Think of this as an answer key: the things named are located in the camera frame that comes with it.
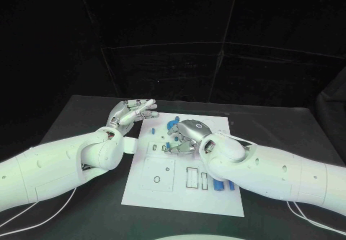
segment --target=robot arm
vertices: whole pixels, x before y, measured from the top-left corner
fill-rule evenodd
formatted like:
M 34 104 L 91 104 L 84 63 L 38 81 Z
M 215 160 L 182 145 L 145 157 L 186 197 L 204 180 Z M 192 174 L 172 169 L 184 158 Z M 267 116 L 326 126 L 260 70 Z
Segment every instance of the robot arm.
M 223 132 L 207 134 L 207 128 L 195 120 L 176 125 L 185 139 L 194 139 L 194 149 L 198 149 L 207 171 L 218 181 L 231 180 L 269 198 L 309 203 L 346 216 L 345 167 L 306 159 Z M 175 153 L 182 149 L 178 146 L 168 151 Z
M 135 122 L 159 117 L 155 100 L 129 100 L 114 107 L 96 132 L 42 144 L 0 163 L 0 211 L 64 194 L 113 170 L 137 139 L 125 137 Z

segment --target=black table surface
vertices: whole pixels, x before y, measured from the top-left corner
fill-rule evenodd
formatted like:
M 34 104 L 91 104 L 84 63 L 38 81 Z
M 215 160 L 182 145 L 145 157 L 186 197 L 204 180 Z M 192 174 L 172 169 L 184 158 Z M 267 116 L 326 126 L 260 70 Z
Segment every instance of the black table surface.
M 48 131 L 42 143 L 94 132 L 107 123 L 109 114 L 122 98 L 74 95 Z M 306 108 L 263 107 L 158 101 L 163 113 L 228 117 L 231 134 L 260 145 L 283 149 L 319 162 L 345 166 L 332 143 Z M 142 122 L 127 134 L 139 137 Z M 300 219 L 287 202 L 241 189 L 246 217 L 122 205 L 133 155 L 125 154 L 119 167 L 77 188 L 75 195 L 57 217 L 42 226 L 3 239 L 155 240 L 174 235 L 210 234 L 247 240 L 345 239 Z M 0 234 L 45 221 L 71 196 L 42 201 L 0 228 Z M 346 217 L 313 205 L 299 203 L 306 216 L 346 231 Z M 29 205 L 0 213 L 2 222 Z

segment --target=blue object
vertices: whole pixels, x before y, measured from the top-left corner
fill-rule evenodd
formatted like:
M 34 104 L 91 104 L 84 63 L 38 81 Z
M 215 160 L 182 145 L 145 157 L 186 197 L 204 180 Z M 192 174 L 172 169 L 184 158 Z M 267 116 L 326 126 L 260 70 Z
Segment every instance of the blue object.
M 225 190 L 225 185 L 223 181 L 218 181 L 214 179 L 214 190 L 215 191 L 224 191 Z
M 230 181 L 230 180 L 228 180 L 228 182 L 230 182 L 230 189 L 231 189 L 231 191 L 234 191 L 234 190 L 236 190 L 236 184 L 234 184 L 234 182 Z
M 172 127 L 174 127 L 175 124 L 179 124 L 179 121 L 181 121 L 179 116 L 176 116 L 176 117 L 175 117 L 175 120 L 172 120 L 172 121 L 168 122 L 168 130 L 172 129 Z

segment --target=white paper sheet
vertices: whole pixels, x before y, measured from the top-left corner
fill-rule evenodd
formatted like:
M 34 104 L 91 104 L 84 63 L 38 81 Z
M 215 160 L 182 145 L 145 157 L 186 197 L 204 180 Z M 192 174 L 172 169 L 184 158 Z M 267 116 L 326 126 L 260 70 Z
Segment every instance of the white paper sheet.
M 207 173 L 198 151 L 191 155 L 163 152 L 166 142 L 171 146 L 179 144 L 175 141 L 176 135 L 168 135 L 168 123 L 176 116 L 181 121 L 189 119 L 202 121 L 212 132 L 231 133 L 227 117 L 161 113 L 159 118 L 146 119 L 142 124 L 139 148 L 133 157 L 122 204 L 244 217 L 240 187 L 234 185 L 233 191 L 227 181 L 225 190 L 215 191 L 214 178 Z M 194 188 L 197 174 L 198 188 Z

